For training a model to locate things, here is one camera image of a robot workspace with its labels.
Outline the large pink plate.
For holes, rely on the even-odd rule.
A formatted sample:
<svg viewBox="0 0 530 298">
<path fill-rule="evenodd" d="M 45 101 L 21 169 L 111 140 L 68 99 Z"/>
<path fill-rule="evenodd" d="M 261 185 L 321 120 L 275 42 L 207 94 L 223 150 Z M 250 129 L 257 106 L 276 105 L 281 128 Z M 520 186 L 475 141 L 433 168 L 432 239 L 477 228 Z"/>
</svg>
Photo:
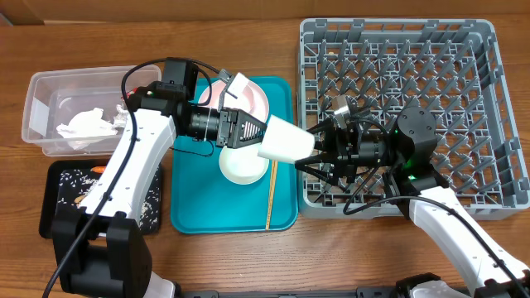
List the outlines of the large pink plate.
<svg viewBox="0 0 530 298">
<path fill-rule="evenodd" d="M 209 85 L 205 79 L 200 79 L 195 89 L 195 99 L 203 103 L 208 99 Z M 243 92 L 236 99 L 226 94 L 224 97 L 226 108 L 239 108 L 249 113 L 261 122 L 266 122 L 269 115 L 269 102 L 267 95 L 261 87 L 253 81 L 249 81 Z"/>
</svg>

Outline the orange carrot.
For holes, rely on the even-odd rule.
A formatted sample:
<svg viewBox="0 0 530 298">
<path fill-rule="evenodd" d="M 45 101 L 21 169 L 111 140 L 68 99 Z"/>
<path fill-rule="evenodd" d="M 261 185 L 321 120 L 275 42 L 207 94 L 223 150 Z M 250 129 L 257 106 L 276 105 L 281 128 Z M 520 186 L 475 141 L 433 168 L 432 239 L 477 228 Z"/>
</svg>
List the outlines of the orange carrot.
<svg viewBox="0 0 530 298">
<path fill-rule="evenodd" d="M 105 166 L 95 166 L 91 169 L 92 172 L 103 174 L 105 171 Z"/>
</svg>

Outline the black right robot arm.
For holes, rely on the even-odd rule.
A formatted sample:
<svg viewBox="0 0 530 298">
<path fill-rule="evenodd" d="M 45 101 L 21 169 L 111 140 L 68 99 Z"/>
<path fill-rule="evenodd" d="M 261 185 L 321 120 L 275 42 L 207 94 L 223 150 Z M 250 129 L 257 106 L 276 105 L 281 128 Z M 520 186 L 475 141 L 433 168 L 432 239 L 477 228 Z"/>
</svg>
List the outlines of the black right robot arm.
<svg viewBox="0 0 530 298">
<path fill-rule="evenodd" d="M 384 197 L 358 208 L 346 204 L 345 215 L 395 204 L 442 250 L 473 297 L 527 297 L 529 267 L 482 229 L 432 165 L 435 116 L 421 107 L 405 108 L 389 130 L 366 134 L 363 125 L 375 123 L 359 112 L 340 112 L 309 128 L 310 134 L 322 133 L 324 138 L 314 145 L 317 154 L 296 160 L 295 167 L 333 186 L 341 178 L 354 182 L 361 166 L 372 175 L 386 167 Z"/>
</svg>

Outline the rice and peanut food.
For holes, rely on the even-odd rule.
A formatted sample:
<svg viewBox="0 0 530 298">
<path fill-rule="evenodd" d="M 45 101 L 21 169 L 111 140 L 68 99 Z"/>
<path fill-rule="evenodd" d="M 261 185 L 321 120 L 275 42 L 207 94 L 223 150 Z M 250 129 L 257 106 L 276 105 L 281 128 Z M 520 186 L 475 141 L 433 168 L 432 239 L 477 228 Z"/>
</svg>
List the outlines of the rice and peanut food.
<svg viewBox="0 0 530 298">
<path fill-rule="evenodd" d="M 71 169 L 60 173 L 57 203 L 79 207 L 84 197 L 95 187 L 102 174 L 91 169 Z M 162 168 L 159 166 L 142 203 L 139 228 L 143 234 L 156 233 L 161 223 Z"/>
</svg>

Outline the pale green bowl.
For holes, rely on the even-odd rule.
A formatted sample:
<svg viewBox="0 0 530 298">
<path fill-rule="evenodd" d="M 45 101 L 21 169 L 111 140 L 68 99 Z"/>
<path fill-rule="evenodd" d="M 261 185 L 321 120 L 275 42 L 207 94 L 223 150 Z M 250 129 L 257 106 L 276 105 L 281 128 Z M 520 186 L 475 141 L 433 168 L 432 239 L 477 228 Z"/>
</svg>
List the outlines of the pale green bowl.
<svg viewBox="0 0 530 298">
<path fill-rule="evenodd" d="M 237 185 L 250 185 L 267 172 L 269 160 L 258 156 L 259 144 L 232 149 L 224 147 L 219 155 L 223 176 Z"/>
</svg>

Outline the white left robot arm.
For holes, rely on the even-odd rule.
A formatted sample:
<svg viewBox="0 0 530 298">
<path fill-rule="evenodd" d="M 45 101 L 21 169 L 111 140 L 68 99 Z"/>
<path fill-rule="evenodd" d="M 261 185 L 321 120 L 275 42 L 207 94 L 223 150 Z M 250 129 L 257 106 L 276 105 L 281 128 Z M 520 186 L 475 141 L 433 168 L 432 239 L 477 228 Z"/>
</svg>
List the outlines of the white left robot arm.
<svg viewBox="0 0 530 298">
<path fill-rule="evenodd" d="M 133 93 L 124 92 L 128 119 L 97 185 L 76 209 L 60 206 L 51 227 L 56 282 L 91 297 L 177 297 L 180 287 L 152 270 L 138 223 L 161 159 L 179 136 L 216 147 L 259 143 L 265 122 L 241 109 L 194 103 L 197 69 L 177 71 Z"/>
</svg>

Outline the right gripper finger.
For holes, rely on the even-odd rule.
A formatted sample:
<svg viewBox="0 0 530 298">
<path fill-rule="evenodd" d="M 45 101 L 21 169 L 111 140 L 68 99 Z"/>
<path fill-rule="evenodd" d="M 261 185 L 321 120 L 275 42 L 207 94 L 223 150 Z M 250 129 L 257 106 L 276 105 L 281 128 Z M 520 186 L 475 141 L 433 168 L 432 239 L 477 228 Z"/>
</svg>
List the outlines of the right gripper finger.
<svg viewBox="0 0 530 298">
<path fill-rule="evenodd" d="M 345 163 L 336 154 L 320 153 L 295 161 L 298 171 L 312 175 L 331 186 L 338 186 Z"/>
<path fill-rule="evenodd" d="M 314 148 L 316 150 L 330 150 L 335 141 L 335 123 L 331 118 L 317 123 L 306 130 L 316 137 Z"/>
</svg>

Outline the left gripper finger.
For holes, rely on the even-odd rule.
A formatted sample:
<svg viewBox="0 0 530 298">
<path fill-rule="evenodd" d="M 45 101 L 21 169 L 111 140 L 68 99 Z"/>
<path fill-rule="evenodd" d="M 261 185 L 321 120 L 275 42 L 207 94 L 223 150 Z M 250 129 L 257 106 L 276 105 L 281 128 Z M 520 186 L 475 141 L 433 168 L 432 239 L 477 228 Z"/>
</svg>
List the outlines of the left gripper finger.
<svg viewBox="0 0 530 298">
<path fill-rule="evenodd" d="M 226 69 L 221 69 L 218 73 L 218 79 L 225 83 L 225 86 L 219 95 L 219 103 L 218 103 L 218 108 L 217 108 L 218 111 L 221 111 L 224 107 L 226 95 L 229 95 L 234 99 L 237 99 L 238 96 L 235 95 L 233 92 L 229 91 L 229 87 L 235 80 L 235 76 L 233 74 L 228 72 Z"/>
<path fill-rule="evenodd" d="M 266 130 L 266 123 L 239 110 L 235 124 L 235 147 L 240 148 L 260 143 Z"/>
</svg>

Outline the white tissue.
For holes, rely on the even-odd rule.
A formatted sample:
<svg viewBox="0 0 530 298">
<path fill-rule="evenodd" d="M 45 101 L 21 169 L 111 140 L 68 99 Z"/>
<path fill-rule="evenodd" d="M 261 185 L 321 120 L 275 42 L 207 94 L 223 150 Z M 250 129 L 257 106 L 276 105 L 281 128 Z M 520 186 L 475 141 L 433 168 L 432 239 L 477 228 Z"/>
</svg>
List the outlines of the white tissue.
<svg viewBox="0 0 530 298">
<path fill-rule="evenodd" d="M 93 108 L 76 114 L 68 124 L 60 124 L 56 131 L 65 139 L 74 150 L 81 150 L 88 145 L 100 142 L 95 137 L 114 136 L 118 131 L 113 124 L 103 120 L 104 110 Z"/>
<path fill-rule="evenodd" d="M 125 128 L 129 112 L 123 104 L 117 104 L 116 110 L 118 114 L 113 117 L 113 128 Z"/>
</svg>

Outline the red snack wrapper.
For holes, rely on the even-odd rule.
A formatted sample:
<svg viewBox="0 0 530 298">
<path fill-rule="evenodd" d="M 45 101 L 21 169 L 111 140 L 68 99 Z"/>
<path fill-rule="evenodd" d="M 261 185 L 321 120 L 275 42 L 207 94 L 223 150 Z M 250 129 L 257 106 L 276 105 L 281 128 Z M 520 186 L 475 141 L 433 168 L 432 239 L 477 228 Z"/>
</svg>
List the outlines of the red snack wrapper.
<svg viewBox="0 0 530 298">
<path fill-rule="evenodd" d="M 137 88 L 134 88 L 134 89 L 132 89 L 132 90 L 127 92 L 127 96 L 126 97 L 127 98 L 130 97 L 132 94 L 135 94 L 136 92 L 137 92 Z"/>
</svg>

